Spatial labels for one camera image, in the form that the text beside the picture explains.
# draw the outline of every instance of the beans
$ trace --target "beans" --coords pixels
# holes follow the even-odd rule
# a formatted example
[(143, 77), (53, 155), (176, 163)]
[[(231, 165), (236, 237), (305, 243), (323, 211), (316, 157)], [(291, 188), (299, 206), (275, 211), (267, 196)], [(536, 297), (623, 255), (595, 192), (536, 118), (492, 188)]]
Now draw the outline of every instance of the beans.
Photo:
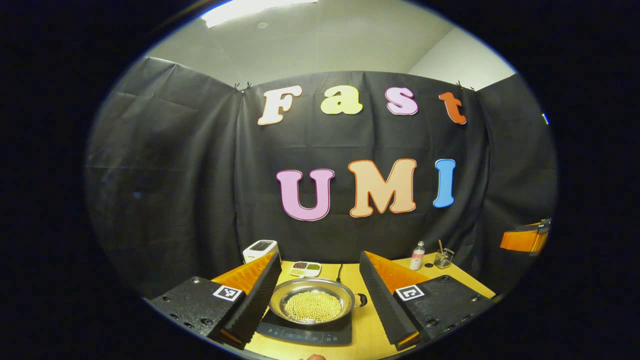
[(342, 304), (333, 295), (306, 291), (292, 296), (284, 309), (299, 321), (327, 322), (338, 316)]

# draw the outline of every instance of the plastic bottle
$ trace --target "plastic bottle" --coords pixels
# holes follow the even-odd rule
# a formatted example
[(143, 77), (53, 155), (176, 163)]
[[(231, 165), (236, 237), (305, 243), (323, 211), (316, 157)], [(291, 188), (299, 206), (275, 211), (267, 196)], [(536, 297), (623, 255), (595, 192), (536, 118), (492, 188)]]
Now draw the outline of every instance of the plastic bottle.
[(418, 270), (422, 266), (422, 257), (424, 256), (424, 241), (418, 242), (418, 247), (413, 250), (409, 269)]

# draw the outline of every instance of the metal cup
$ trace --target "metal cup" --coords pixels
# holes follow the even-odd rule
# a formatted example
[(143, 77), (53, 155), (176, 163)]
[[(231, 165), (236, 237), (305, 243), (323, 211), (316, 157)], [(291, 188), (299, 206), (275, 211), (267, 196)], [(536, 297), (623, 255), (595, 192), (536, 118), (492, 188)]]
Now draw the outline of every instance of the metal cup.
[(451, 266), (451, 261), (453, 260), (453, 254), (455, 252), (445, 248), (444, 254), (440, 250), (436, 253), (436, 258), (433, 260), (433, 264), (438, 268), (444, 269)]

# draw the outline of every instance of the pan handle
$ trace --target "pan handle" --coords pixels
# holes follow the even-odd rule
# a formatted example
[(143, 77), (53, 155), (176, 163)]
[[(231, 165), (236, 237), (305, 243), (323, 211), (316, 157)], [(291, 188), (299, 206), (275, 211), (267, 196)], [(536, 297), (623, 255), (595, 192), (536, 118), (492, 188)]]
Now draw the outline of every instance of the pan handle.
[(359, 306), (354, 306), (354, 307), (363, 307), (363, 306), (367, 305), (367, 301), (368, 301), (367, 300), (367, 295), (364, 295), (364, 294), (361, 294), (361, 293), (359, 293), (358, 295), (360, 296), (360, 305)]

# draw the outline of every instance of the screw hole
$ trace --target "screw hole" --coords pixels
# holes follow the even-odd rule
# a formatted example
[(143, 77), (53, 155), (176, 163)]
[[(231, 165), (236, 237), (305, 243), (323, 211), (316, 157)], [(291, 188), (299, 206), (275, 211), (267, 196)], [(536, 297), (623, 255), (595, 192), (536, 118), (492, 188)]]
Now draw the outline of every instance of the screw hole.
[(436, 319), (430, 319), (429, 321), (427, 321), (427, 327), (434, 327), (436, 325), (438, 325), (438, 323), (440, 323), (438, 320)]

